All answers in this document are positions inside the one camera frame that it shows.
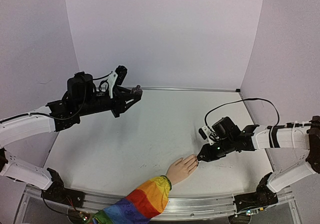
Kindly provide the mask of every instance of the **human arm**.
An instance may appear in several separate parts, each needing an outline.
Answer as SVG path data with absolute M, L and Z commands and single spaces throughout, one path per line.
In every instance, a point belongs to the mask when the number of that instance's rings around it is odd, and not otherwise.
M 164 211 L 172 186 L 191 175 L 197 164 L 195 155 L 180 158 L 169 167 L 166 176 L 146 181 L 119 202 L 92 215 L 88 223 L 148 223 Z

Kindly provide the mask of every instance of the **black cable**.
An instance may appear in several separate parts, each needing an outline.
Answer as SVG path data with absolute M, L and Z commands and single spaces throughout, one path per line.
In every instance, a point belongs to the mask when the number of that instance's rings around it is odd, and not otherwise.
M 55 213 L 63 214 L 63 215 L 65 215 L 65 216 L 69 217 L 69 214 L 68 214 L 68 213 L 59 212 L 59 211 L 57 211 L 57 210 L 55 210 L 55 209 L 53 209 L 53 208 L 51 208 L 51 207 L 48 206 L 48 204 L 46 203 L 45 198 L 44 198 L 44 191 L 43 191 L 43 190 L 42 190 L 42 200 L 43 200 L 43 203 L 45 204 L 45 206 L 46 206 L 47 208 L 49 208 L 51 211 L 53 211 L 53 212 L 55 212 Z
M 46 113 L 38 113 L 38 112 L 37 113 L 22 113 L 22 114 L 19 114 L 19 115 L 16 115 L 16 116 L 13 116 L 13 117 L 10 117 L 10 118 L 7 118 L 7 119 L 3 119 L 3 120 L 0 121 L 0 123 L 4 123 L 4 122 L 10 121 L 12 119 L 20 118 L 20 117 L 23 117 L 23 116 L 30 116 L 30 115 L 41 115 L 41 116 L 46 116 L 46 117 L 57 119 L 57 120 L 68 120 L 70 118 L 73 118 L 81 111 L 81 109 L 83 108 L 83 106 L 85 104 L 86 95 L 87 95 L 86 94 L 87 93 L 87 87 L 86 87 L 86 85 L 84 85 L 84 86 L 85 86 L 84 87 L 84 93 L 85 94 L 84 94 L 82 105 L 81 105 L 81 107 L 79 108 L 79 110 L 76 113 L 74 113 L 72 116 L 70 116 L 68 118 L 57 118 L 57 117 L 51 116 L 51 115 L 46 114 Z
M 212 132 L 211 135 L 209 136 L 209 138 L 214 142 L 218 142 L 220 140 L 220 138 L 218 137 L 218 135 L 215 132 Z
M 107 74 L 106 76 L 103 76 L 103 77 L 100 77 L 100 78 L 94 78 L 93 81 L 95 80 L 100 80 L 100 79 L 103 79 L 103 78 L 107 78 L 110 74 Z
M 104 83 L 106 83 L 106 84 L 108 85 L 108 87 L 105 88 L 105 92 L 107 92 L 107 90 L 109 89 L 109 83 L 108 83 L 106 80 L 103 80 L 103 81 L 100 82 L 100 85 L 99 85 L 99 87 L 98 87 L 99 92 L 102 92 L 102 85 L 103 85 Z
M 204 117 L 204 123 L 205 123 L 205 125 L 206 125 L 211 131 L 213 131 L 213 130 L 211 129 L 211 127 L 209 127 L 209 125 L 208 125 L 208 123 L 207 123 L 207 117 L 208 117 L 208 115 L 209 115 L 211 112 L 213 112 L 213 111 L 217 110 L 218 108 L 221 108 L 221 107 L 223 107 L 223 106 L 225 106 L 225 105 L 228 105 L 228 104 L 240 103 L 240 102 L 244 102 L 244 101 L 257 101 L 257 100 L 261 100 L 261 101 L 268 102 L 269 104 L 271 104 L 271 105 L 275 108 L 276 115 L 277 115 L 277 122 L 276 122 L 276 125 L 275 125 L 275 126 L 277 126 L 277 125 L 279 124 L 279 122 L 280 122 L 279 112 L 278 112 L 278 110 L 276 109 L 276 107 L 274 106 L 274 104 L 273 104 L 271 101 L 269 101 L 269 100 L 267 100 L 267 99 L 263 99 L 263 98 L 246 98 L 246 99 L 238 100 L 238 101 L 235 101 L 235 102 L 230 102 L 230 103 L 222 104 L 222 105 L 220 105 L 219 107 L 216 107 L 216 108 L 210 110 L 209 112 L 207 112 L 207 114 L 206 114 L 205 117 Z

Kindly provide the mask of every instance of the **white table surface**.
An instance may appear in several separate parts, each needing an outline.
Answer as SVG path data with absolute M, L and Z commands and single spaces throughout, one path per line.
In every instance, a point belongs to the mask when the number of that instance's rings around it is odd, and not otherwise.
M 127 195 L 147 179 L 166 174 L 176 159 L 198 154 L 206 143 L 198 133 L 205 114 L 239 99 L 231 92 L 144 91 L 142 100 L 119 118 L 110 111 L 84 116 L 80 124 L 60 132 L 45 166 L 57 170 L 66 187 Z M 208 122 L 225 116 L 240 129 L 252 124 L 243 103 L 218 109 Z M 233 152 L 200 162 L 170 196 L 251 192 L 271 171 L 264 150 Z

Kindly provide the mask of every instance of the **white robot arm segment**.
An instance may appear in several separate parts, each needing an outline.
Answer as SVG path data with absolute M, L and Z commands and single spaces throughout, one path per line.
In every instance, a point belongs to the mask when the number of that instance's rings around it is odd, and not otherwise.
M 43 106 L 33 112 L 49 114 L 50 109 Z M 46 116 L 30 115 L 12 119 L 0 124 L 0 149 L 17 140 L 55 130 L 54 119 Z
M 47 170 L 27 163 L 8 151 L 5 151 L 5 157 L 8 163 L 3 167 L 0 176 L 29 183 L 42 190 L 47 190 L 51 186 L 52 177 Z
M 233 151 L 255 151 L 265 148 L 301 148 L 309 150 L 297 163 L 284 171 L 269 173 L 262 178 L 255 193 L 235 196 L 237 210 L 267 207 L 278 202 L 277 192 L 309 175 L 320 174 L 320 116 L 310 122 L 287 123 L 275 127 L 248 125 L 242 131 L 229 117 L 216 122 L 210 132 L 215 132 L 217 141 L 205 144 L 198 154 L 199 161 L 211 162 Z M 199 133 L 209 139 L 210 133 Z

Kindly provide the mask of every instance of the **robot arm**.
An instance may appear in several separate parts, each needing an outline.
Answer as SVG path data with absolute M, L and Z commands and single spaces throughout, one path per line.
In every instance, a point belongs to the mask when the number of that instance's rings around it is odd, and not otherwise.
M 37 110 L 0 121 L 0 176 L 20 180 L 45 190 L 46 199 L 58 201 L 69 196 L 76 206 L 81 204 L 82 193 L 64 188 L 59 174 L 52 169 L 43 169 L 27 163 L 4 147 L 12 142 L 40 133 L 58 132 L 80 123 L 80 116 L 111 110 L 115 117 L 126 112 L 141 100 L 142 90 L 138 85 L 133 89 L 121 87 L 127 69 L 119 66 L 106 80 L 101 81 L 97 90 L 92 75 L 76 73 L 67 81 L 67 92 L 61 100 L 48 103 Z
M 211 162 L 234 151 L 255 151 L 265 148 L 301 148 L 310 150 L 306 159 L 284 171 L 269 173 L 260 181 L 256 192 L 235 196 L 238 213 L 265 208 L 278 202 L 277 192 L 309 175 L 320 173 L 320 116 L 307 123 L 287 123 L 282 126 L 248 125 L 242 131 L 229 117 L 222 118 L 212 127 L 199 129 L 208 140 L 197 158 Z

